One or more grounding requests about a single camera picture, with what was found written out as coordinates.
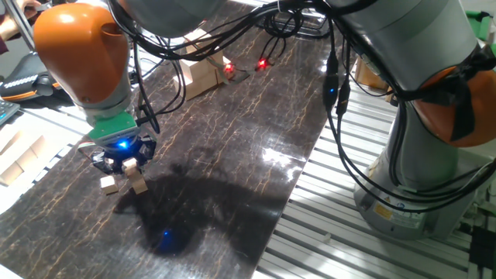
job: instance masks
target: wooden block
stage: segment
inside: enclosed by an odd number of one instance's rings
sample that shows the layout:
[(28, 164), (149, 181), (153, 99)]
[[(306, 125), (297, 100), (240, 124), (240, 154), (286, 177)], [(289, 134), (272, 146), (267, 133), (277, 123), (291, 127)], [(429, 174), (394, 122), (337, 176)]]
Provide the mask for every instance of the wooden block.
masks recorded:
[(38, 136), (38, 139), (31, 145), (31, 149), (38, 157), (41, 157), (50, 149), (49, 140), (46, 139), (45, 136), (40, 135)]
[(12, 146), (22, 136), (23, 132), (12, 125), (5, 125), (0, 130), (0, 155)]
[[(214, 60), (214, 62), (222, 66), (226, 64), (224, 63), (224, 54), (222, 51), (219, 51), (218, 53), (209, 56), (209, 58), (211, 58), (212, 60)], [(208, 63), (208, 67), (210, 68), (210, 70), (218, 70), (218, 68), (215, 65), (212, 65), (210, 63)]]
[(122, 166), (124, 167), (124, 173), (126, 174), (127, 177), (132, 176), (136, 172), (139, 172), (138, 162), (134, 158), (125, 160), (124, 162), (122, 162)]
[(22, 168), (14, 161), (6, 161), (0, 158), (0, 183), (9, 186), (22, 174)]
[(33, 137), (32, 134), (24, 133), (19, 140), (12, 144), (12, 146), (2, 154), (0, 160), (5, 162), (14, 160), (24, 171), (26, 171), (37, 159), (36, 154), (30, 148), (35, 141), (36, 137)]
[(27, 148), (16, 160), (16, 163), (22, 168), (23, 171), (27, 171), (37, 159), (38, 157), (34, 151), (31, 148)]
[(119, 188), (117, 188), (117, 184), (115, 184), (115, 179), (111, 175), (100, 178), (100, 185), (106, 195), (110, 195), (119, 191)]
[[(187, 34), (186, 36), (184, 36), (184, 38), (189, 42), (189, 41), (192, 41), (192, 40), (196, 40), (198, 38), (209, 38), (210, 37), (210, 34), (207, 34), (204, 30), (202, 29), (196, 29), (195, 31)], [(206, 42), (203, 42), (203, 43), (198, 43), (196, 46), (198, 48), (202, 48), (206, 45), (208, 45), (209, 43), (211, 43), (212, 41), (208, 40)], [(196, 47), (194, 46), (186, 46), (186, 51), (188, 53), (192, 53), (192, 52), (195, 52), (197, 50)]]
[(179, 64), (183, 70), (183, 75), (191, 81), (203, 78), (212, 71), (211, 64), (205, 59), (202, 61), (180, 60)]
[[(173, 77), (173, 79), (174, 87), (177, 90), (179, 87), (179, 80), (177, 77)], [(195, 82), (184, 77), (184, 81), (186, 83), (186, 100), (190, 100), (208, 89), (215, 87), (218, 84), (217, 80), (217, 73), (215, 71), (210, 71), (207, 75), (199, 78)]]
[(386, 102), (391, 102), (392, 99), (393, 99), (392, 94), (386, 95), (386, 97), (384, 98), (384, 100), (386, 100)]
[(356, 65), (355, 79), (361, 84), (368, 85), (372, 88), (377, 89), (388, 89), (388, 84), (383, 81), (379, 76), (374, 74), (373, 71), (369, 69), (367, 64), (363, 62), (360, 58), (358, 59), (358, 63)]
[(133, 189), (137, 194), (141, 194), (145, 191), (148, 191), (148, 187), (146, 186), (146, 182), (143, 179), (143, 175), (135, 175), (132, 177), (131, 183), (133, 184)]

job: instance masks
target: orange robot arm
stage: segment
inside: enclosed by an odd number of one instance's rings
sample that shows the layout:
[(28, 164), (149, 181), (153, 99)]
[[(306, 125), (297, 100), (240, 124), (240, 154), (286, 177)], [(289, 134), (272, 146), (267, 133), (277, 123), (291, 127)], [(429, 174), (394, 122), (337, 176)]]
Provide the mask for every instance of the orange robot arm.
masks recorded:
[(128, 43), (109, 11), (84, 3), (55, 6), (36, 21), (34, 41), (46, 68), (90, 124), (129, 105)]

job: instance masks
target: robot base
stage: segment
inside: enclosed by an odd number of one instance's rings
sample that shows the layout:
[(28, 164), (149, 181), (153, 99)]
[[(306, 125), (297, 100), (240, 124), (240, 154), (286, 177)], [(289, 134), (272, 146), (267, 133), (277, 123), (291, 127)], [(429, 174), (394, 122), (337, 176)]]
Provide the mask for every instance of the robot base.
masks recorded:
[[(408, 104), (406, 113), (408, 116), (407, 130), (396, 166), (397, 176), (402, 185), (408, 185), (409, 188), (417, 191), (426, 190), (492, 161), (490, 157), (457, 149), (434, 137), (421, 124), (413, 106)], [(398, 125), (398, 122), (395, 121), (388, 145), (375, 162), (367, 168), (366, 175), (372, 181), (395, 194), (419, 199), (418, 196), (411, 195), (396, 187), (389, 178), (389, 158), (391, 158), (393, 146), (391, 139), (396, 138)], [(465, 177), (438, 191), (444, 192), (462, 187), (471, 177)], [(469, 193), (453, 204), (420, 214), (394, 210), (378, 202), (357, 184), (353, 195), (363, 218), (375, 229), (388, 236), (398, 239), (421, 239), (431, 236), (445, 238), (456, 228), (467, 209), (474, 202), (479, 201), (480, 203), (480, 199), (482, 201), (485, 199), (486, 190), (494, 177), (496, 177), (495, 174), (476, 191)], [(445, 202), (430, 204), (406, 202), (385, 194), (363, 179), (361, 182), (389, 204), (405, 209), (431, 208)]]
[[(460, 150), (459, 156), (459, 171), (457, 171), (457, 173), (460, 174), (488, 162), (485, 157), (479, 157), (463, 150)], [(392, 184), (389, 178), (388, 168), (389, 161), (387, 159), (386, 152), (383, 152), (377, 160), (367, 168), (366, 175), (379, 185), (394, 192), (395, 194), (401, 194), (410, 198), (417, 198), (407, 194), (406, 191), (399, 191), (398, 188)], [(363, 218), (376, 230), (388, 236), (392, 236), (397, 239), (421, 239), (426, 237), (446, 238), (457, 227), (467, 209), (479, 198), (484, 200), (486, 190), (493, 179), (494, 175), (476, 191), (468, 194), (464, 198), (461, 198), (459, 201), (446, 206), (445, 208), (420, 214), (401, 212), (389, 208), (375, 200), (357, 184), (355, 184), (355, 191), (353, 195), (358, 211)], [(470, 177), (454, 184), (453, 187), (464, 185), (468, 182), (468, 180), (470, 180)], [(414, 204), (411, 202), (402, 201), (379, 191), (365, 181), (362, 181), (362, 184), (383, 200), (398, 207), (403, 207), (406, 209), (424, 209), (438, 205)]]

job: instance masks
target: marble pattern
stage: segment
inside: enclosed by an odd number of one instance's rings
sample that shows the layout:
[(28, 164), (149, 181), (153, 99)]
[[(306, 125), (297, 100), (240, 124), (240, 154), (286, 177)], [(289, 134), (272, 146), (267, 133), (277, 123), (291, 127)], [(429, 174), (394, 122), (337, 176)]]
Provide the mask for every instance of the marble pattern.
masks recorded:
[[(251, 10), (228, 3), (205, 28)], [(269, 36), (253, 28), (225, 55), (254, 67)], [(0, 264), (24, 278), (249, 278), (326, 120), (328, 40), (290, 38), (274, 67), (159, 118), (157, 153), (135, 195), (73, 150), (0, 216)], [(171, 67), (146, 82), (154, 107)]]

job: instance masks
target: orange object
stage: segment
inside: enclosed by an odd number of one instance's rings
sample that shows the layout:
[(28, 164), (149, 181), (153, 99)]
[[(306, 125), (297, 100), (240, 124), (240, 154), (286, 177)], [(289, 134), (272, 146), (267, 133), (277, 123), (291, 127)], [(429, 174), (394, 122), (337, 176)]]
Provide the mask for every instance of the orange object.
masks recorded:
[(109, 11), (84, 3), (46, 10), (34, 42), (48, 71), (75, 102), (105, 100), (127, 71), (128, 44)]
[(496, 139), (496, 73), (480, 71), (467, 84), (472, 95), (475, 129), (457, 141), (450, 141), (455, 122), (455, 105), (446, 107), (421, 100), (414, 102), (425, 126), (441, 140), (456, 147), (478, 146)]
[(448, 74), (450, 74), (453, 70), (455, 70), (456, 67), (449, 67), (447, 69), (444, 69), (440, 71), (437, 74), (434, 74), (430, 79), (428, 79), (422, 86), (421, 88), (427, 88), (433, 84), (435, 84), (438, 81), (441, 81), (443, 78), (445, 78)]
[(15, 95), (15, 96), (5, 96), (5, 97), (2, 97), (2, 99), (4, 99), (4, 101), (7, 101), (7, 102), (15, 102), (15, 101), (23, 100), (24, 98), (34, 96), (35, 94), (36, 94), (36, 91), (29, 91), (26, 93)]

